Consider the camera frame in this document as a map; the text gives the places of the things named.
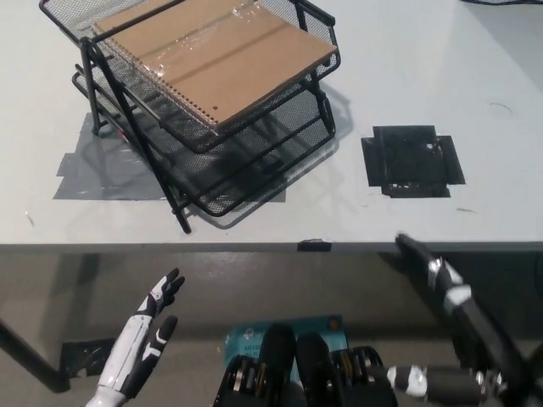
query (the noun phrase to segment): table leg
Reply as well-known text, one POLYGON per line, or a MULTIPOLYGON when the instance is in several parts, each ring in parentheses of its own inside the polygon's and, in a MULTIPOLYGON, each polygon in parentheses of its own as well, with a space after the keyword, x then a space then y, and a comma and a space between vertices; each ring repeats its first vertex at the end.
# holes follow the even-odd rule
POLYGON ((0 320, 0 349, 23 366, 30 374, 39 380, 53 393, 70 390, 70 380, 61 372, 55 370, 28 343, 0 320))

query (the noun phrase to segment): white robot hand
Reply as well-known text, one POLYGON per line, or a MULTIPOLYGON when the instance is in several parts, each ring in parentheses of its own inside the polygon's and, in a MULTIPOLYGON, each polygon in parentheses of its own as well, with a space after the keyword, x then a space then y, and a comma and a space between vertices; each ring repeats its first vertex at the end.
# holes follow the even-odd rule
POLYGON ((164 276, 130 317, 115 342, 96 393, 87 407, 118 407, 135 398, 142 389, 176 328, 177 318, 168 316, 145 344, 153 319, 175 301, 175 294, 185 282, 185 277, 178 276, 178 269, 164 276))

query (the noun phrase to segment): gray floor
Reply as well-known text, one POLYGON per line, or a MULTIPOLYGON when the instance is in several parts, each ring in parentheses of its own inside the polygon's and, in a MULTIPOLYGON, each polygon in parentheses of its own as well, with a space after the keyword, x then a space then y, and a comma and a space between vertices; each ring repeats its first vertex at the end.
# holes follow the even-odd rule
MULTIPOLYGON (((532 338, 540 336, 543 321, 535 261, 535 254, 456 256, 460 272, 499 318, 518 337, 532 338)), ((455 362, 407 279, 369 255, 3 254, 0 316, 56 365, 64 341, 117 335, 143 295, 174 266, 187 277, 168 309, 180 323, 134 407, 209 405, 223 373, 221 337, 246 321, 339 313, 351 344, 372 344, 385 363, 455 362)), ((533 346, 522 342, 525 350, 533 346)), ((0 371, 3 405, 84 405, 97 381, 75 379, 71 391, 53 395, 2 352, 0 371)))

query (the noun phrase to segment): black mesh desk organizer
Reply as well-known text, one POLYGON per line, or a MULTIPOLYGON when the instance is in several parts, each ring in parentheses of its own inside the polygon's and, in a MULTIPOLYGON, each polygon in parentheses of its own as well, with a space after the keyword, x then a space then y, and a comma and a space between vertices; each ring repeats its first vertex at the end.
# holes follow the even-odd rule
MULTIPOLYGON (((173 214, 189 233, 187 206, 193 204, 213 217, 226 215, 333 139, 332 110, 319 80, 339 67, 340 58, 334 53, 243 118, 212 131, 135 73, 104 41, 182 1, 166 3, 99 35, 92 31, 94 22, 146 0, 41 0, 40 9, 81 50, 72 81, 90 102, 92 132, 111 125, 124 136, 146 160, 173 214)), ((259 3, 337 46, 334 18, 306 0, 259 3)))

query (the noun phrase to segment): plastic wrap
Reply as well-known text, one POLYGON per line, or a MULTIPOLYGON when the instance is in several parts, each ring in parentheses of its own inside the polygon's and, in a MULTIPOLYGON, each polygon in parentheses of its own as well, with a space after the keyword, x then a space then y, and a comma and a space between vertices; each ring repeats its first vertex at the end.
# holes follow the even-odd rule
MULTIPOLYGON (((152 11, 152 0, 94 23, 96 33, 152 11)), ((295 15, 294 6, 288 9, 295 15)), ((337 48, 253 0, 185 0, 107 40, 193 117, 217 128, 330 60, 337 48)))

